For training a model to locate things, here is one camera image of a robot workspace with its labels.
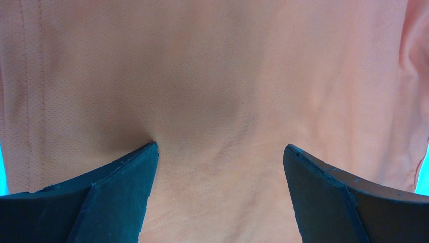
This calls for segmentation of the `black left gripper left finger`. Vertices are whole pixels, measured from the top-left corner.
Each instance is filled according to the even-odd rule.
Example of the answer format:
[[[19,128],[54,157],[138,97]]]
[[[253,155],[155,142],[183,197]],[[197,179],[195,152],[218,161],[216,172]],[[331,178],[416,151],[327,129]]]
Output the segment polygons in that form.
[[[158,164],[152,142],[40,191],[1,197],[1,242],[137,242]]]

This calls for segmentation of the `orange t-shirt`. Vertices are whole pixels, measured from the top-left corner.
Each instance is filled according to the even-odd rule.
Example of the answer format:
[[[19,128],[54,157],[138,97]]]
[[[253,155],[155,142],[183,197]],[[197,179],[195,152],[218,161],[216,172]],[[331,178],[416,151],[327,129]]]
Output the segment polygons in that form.
[[[428,1],[1,1],[10,193],[150,141],[140,242],[300,242],[289,143],[413,192]]]

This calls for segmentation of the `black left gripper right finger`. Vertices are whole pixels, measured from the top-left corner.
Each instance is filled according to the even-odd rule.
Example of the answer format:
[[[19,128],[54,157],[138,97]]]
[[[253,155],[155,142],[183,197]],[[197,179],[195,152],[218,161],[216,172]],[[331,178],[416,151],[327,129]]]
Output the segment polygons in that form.
[[[303,242],[428,242],[428,197],[382,186],[289,144],[285,176]]]

